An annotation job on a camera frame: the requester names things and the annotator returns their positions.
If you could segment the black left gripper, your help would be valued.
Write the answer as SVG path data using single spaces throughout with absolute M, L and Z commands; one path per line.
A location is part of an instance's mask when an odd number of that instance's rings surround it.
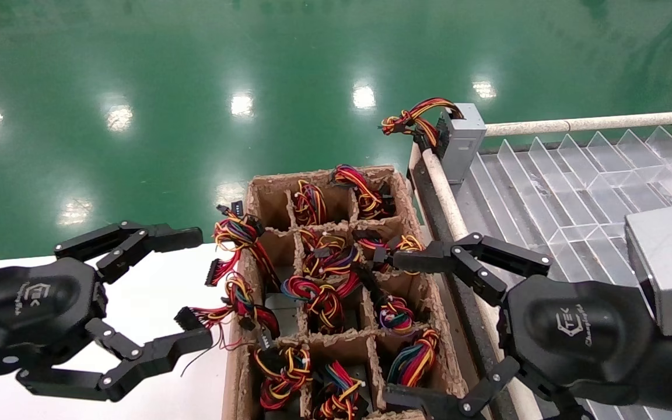
M 205 327 L 139 346 L 101 320 L 101 282 L 114 284 L 149 253 L 203 242 L 200 227 L 124 220 L 57 244 L 58 260 L 48 265 L 0 268 L 0 375 L 22 369 L 17 381 L 35 396 L 118 402 L 141 381 L 171 372 L 185 354 L 209 349 Z M 100 255 L 96 269 L 84 263 Z M 69 361 L 92 338 L 120 360 L 117 367 L 105 374 L 47 367 Z

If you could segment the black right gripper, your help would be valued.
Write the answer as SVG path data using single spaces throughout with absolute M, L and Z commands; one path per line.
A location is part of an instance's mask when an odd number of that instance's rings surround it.
M 653 356 L 659 330 L 637 288 L 549 279 L 543 275 L 552 257 L 479 232 L 397 251 L 392 263 L 411 273 L 453 274 L 489 306 L 499 307 L 497 330 L 507 357 L 464 398 L 388 384 L 383 391 L 388 404 L 420 409 L 426 419 L 481 419 L 516 376 L 550 401 L 568 393 L 610 405 L 664 406 Z M 487 265 L 525 280 L 507 290 Z

